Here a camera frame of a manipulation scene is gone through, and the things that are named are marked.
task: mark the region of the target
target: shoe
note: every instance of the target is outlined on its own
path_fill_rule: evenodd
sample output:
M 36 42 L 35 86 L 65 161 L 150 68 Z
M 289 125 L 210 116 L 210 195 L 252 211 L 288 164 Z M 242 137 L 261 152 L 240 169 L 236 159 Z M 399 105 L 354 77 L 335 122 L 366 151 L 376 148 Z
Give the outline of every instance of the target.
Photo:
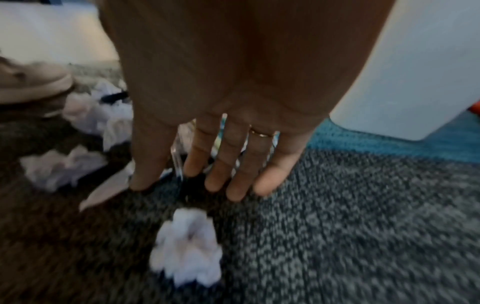
M 19 64 L 0 56 L 0 105 L 24 103 L 68 91 L 72 75 L 49 63 Z

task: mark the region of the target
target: gold ring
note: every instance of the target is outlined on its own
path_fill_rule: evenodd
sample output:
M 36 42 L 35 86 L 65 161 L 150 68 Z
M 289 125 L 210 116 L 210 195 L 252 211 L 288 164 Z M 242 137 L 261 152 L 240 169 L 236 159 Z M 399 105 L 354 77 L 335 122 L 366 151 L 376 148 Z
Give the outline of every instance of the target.
M 260 136 L 260 137 L 273 137 L 273 136 L 275 135 L 275 133 L 273 133 L 273 134 L 271 134 L 271 135 L 270 135 L 270 134 L 260 133 L 260 132 L 258 132 L 258 131 L 255 131 L 255 129 L 252 128 L 251 126 L 250 126 L 250 133 L 255 134 L 255 135 L 257 135 L 257 136 Z

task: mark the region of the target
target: pinky finger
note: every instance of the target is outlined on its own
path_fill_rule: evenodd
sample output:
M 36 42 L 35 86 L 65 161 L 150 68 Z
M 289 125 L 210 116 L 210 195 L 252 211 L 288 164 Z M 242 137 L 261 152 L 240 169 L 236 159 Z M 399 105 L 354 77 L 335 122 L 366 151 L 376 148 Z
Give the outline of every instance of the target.
M 285 181 L 300 159 L 313 132 L 314 130 L 302 134 L 280 134 L 272 158 L 253 184 L 255 194 L 269 195 Z

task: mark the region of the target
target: finger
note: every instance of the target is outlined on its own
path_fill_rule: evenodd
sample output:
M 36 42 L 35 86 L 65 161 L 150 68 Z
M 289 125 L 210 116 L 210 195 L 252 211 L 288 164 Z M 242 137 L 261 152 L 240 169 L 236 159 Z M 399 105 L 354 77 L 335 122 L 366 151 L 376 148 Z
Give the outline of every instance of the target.
M 283 183 L 302 155 L 313 132 L 314 130 L 303 134 L 280 134 L 271 160 L 253 184 L 253 191 L 257 195 L 269 195 Z
M 226 189 L 226 196 L 229 200 L 235 202 L 245 197 L 267 160 L 272 147 L 272 140 L 273 137 L 261 137 L 256 133 L 249 133 L 248 144 L 240 168 Z
M 162 123 L 148 111 L 134 107 L 131 152 L 135 172 L 130 189 L 142 191 L 155 183 L 170 158 L 170 148 L 177 135 L 177 127 Z
M 205 188 L 210 192 L 219 191 L 230 178 L 235 161 L 244 146 L 249 125 L 227 117 L 221 138 L 220 149 L 210 174 L 206 177 Z
M 205 115 L 196 119 L 191 151 L 183 167 L 185 176 L 197 176 L 207 164 L 212 146 L 220 131 L 221 120 L 221 115 Z

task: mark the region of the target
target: crumpled tissue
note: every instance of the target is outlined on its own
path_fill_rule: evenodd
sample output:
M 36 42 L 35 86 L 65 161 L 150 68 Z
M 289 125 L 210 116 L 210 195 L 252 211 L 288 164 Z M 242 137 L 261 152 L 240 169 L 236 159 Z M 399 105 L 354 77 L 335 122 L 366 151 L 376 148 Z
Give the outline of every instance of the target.
M 116 196 L 129 188 L 130 177 L 134 174 L 135 162 L 130 161 L 125 168 L 112 175 L 109 179 L 98 186 L 88 198 L 80 203 L 78 209 L 80 212 L 87 208 L 100 205 L 112 197 Z M 172 169 L 165 169 L 160 175 L 160 179 L 167 177 L 172 173 Z
M 103 150 L 108 151 L 112 146 L 132 138 L 132 105 L 122 101 L 112 105 L 99 102 L 101 97 L 119 92 L 121 89 L 107 80 L 101 80 L 91 95 L 70 93 L 66 98 L 62 116 L 77 130 L 102 136 Z
M 221 258 L 213 220 L 203 210 L 180 208 L 158 231 L 150 269 L 164 271 L 177 287 L 195 280 L 210 287 L 222 277 Z
M 75 187 L 80 178 L 104 167 L 107 161 L 100 153 L 79 145 L 69 155 L 50 150 L 41 156 L 22 157 L 20 164 L 35 187 L 55 192 L 67 184 Z

